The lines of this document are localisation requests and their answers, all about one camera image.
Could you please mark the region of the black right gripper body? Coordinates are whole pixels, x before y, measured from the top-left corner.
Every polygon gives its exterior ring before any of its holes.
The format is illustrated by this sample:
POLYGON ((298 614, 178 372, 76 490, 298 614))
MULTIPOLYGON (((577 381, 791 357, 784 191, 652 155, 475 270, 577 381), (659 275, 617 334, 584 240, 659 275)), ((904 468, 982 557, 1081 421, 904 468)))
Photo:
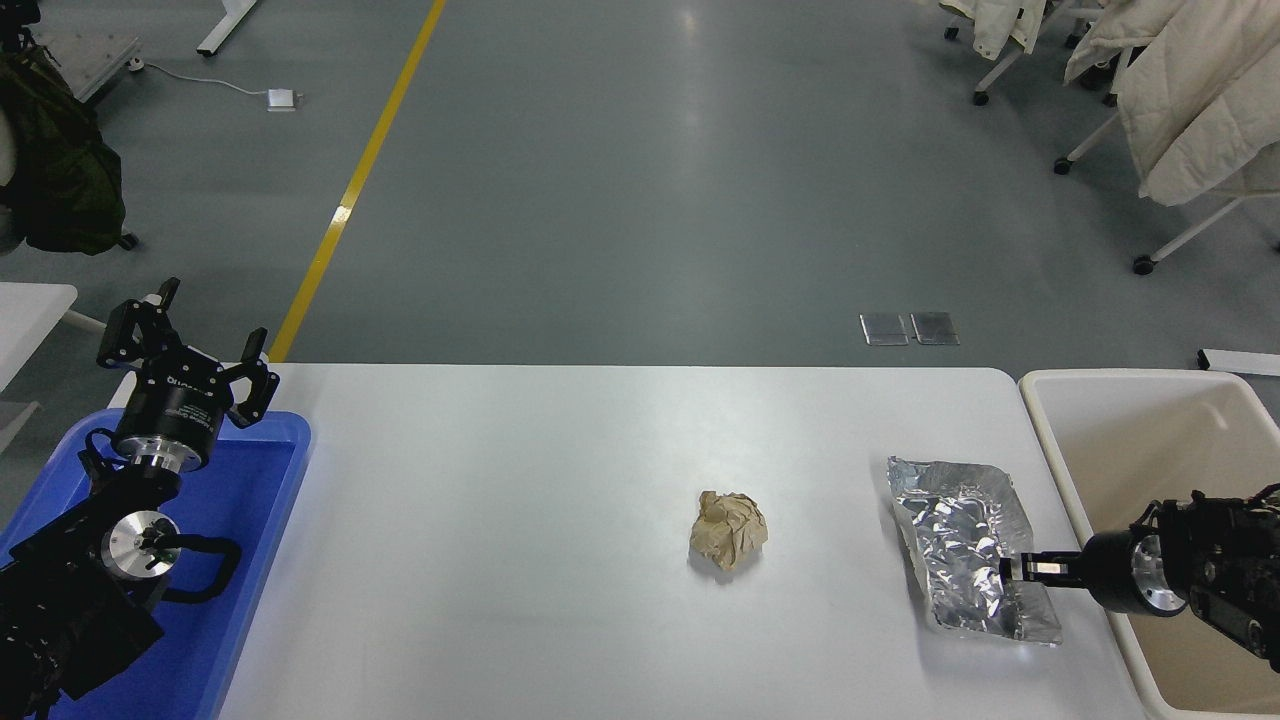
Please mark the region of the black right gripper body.
POLYGON ((1093 536, 1082 548, 1082 582, 1091 597, 1110 612, 1142 614, 1133 574, 1135 543, 1129 530, 1112 530, 1093 536))

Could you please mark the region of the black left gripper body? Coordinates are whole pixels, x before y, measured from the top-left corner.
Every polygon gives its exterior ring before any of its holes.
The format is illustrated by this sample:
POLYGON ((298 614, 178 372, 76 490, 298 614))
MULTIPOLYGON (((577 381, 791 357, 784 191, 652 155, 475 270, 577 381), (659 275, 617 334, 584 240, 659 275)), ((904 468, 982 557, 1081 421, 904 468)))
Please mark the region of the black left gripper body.
POLYGON ((169 348, 143 361, 122 419, 113 432, 118 454, 134 454, 146 439, 165 439, 210 454, 233 405, 221 364, 197 350, 169 348))

